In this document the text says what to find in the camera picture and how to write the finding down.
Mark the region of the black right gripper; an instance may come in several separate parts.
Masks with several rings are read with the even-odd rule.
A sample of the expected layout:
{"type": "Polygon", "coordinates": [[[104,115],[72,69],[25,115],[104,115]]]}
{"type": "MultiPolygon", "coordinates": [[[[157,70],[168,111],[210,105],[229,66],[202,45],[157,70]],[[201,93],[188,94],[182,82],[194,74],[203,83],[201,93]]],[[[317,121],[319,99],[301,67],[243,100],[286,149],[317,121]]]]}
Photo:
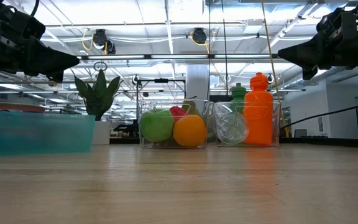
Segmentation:
{"type": "Polygon", "coordinates": [[[323,16],[318,33],[309,41],[278,51],[278,56],[302,68],[304,80],[312,79],[319,68],[358,66],[356,16],[339,7],[323,16]]]}

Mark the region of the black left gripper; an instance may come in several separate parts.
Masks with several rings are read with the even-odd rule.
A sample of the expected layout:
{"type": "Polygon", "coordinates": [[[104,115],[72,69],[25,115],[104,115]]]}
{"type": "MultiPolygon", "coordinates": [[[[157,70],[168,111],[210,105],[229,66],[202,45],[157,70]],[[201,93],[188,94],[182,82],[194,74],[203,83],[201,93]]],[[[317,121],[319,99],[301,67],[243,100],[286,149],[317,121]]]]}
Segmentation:
{"type": "Polygon", "coordinates": [[[70,54],[46,47],[39,39],[30,36],[26,43],[26,60],[24,66],[24,47],[27,28],[26,22],[12,24],[0,21],[0,71],[36,77],[45,75],[49,80],[62,82],[64,71],[79,64],[79,59],[70,54]]]}

